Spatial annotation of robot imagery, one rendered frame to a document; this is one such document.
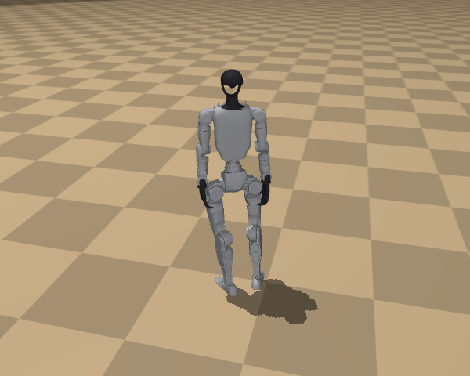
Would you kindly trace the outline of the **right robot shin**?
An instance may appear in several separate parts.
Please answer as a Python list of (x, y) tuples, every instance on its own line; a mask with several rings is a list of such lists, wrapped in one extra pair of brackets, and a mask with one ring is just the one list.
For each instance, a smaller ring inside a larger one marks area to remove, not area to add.
[(260, 279), (260, 261), (262, 257), (262, 232), (260, 226), (257, 226), (256, 237), (257, 241), (249, 240), (249, 253), (253, 264), (254, 278), (258, 275)]

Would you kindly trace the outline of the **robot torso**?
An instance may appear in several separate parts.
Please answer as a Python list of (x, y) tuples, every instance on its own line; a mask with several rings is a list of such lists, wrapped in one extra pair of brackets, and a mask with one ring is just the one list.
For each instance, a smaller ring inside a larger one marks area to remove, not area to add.
[(245, 104), (239, 102), (244, 106), (241, 108), (243, 110), (222, 109), (224, 104), (214, 106), (215, 147), (222, 160), (227, 162), (225, 170), (221, 171), (225, 183), (224, 193), (234, 193), (248, 187), (247, 172), (239, 161), (245, 159), (251, 147), (253, 115), (247, 101)]

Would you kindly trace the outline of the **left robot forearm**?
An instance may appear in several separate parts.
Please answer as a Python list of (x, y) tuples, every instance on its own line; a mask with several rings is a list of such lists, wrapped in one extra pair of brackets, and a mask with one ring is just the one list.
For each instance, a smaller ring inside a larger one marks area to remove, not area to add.
[(208, 157), (201, 155), (201, 147), (199, 144), (196, 145), (196, 154), (197, 154), (197, 184), (200, 185), (199, 181), (205, 179), (207, 184), (207, 174), (208, 174)]

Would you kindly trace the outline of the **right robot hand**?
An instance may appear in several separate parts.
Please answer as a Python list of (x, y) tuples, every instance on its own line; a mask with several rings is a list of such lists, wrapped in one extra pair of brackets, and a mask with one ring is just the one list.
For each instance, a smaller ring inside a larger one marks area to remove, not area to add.
[(265, 175), (265, 181), (261, 179), (262, 184), (262, 198), (261, 198), (261, 203), (259, 203), (259, 206), (265, 205), (269, 201), (269, 184), (271, 183), (270, 181), (270, 175)]

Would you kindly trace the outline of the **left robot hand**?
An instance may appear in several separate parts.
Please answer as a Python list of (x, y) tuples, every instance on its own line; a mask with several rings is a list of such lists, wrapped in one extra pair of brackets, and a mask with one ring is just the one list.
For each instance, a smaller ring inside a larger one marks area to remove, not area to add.
[(206, 193), (205, 193), (205, 188), (207, 188), (207, 184), (206, 184), (206, 181), (205, 179), (201, 179), (199, 181), (200, 185), (197, 186), (197, 188), (200, 189), (200, 195), (201, 195), (201, 199), (203, 200), (204, 202), (204, 205), (206, 206), (206, 208), (213, 208), (213, 207), (210, 207), (206, 201)]

